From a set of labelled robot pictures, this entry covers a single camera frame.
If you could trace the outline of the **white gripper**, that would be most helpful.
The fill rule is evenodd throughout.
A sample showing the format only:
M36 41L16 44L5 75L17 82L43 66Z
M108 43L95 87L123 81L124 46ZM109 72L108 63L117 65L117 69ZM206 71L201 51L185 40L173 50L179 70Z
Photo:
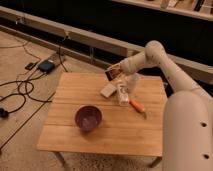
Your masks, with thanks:
M111 65L105 71L105 75L109 81L114 80L122 73L122 68L119 63Z

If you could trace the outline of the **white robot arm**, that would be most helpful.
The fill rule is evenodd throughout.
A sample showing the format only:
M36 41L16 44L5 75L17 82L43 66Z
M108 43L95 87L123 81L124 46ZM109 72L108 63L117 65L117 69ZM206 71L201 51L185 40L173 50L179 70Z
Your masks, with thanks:
M163 114L163 171L213 171L213 96L152 40L145 49L107 68L114 80L143 68L158 67L173 90Z

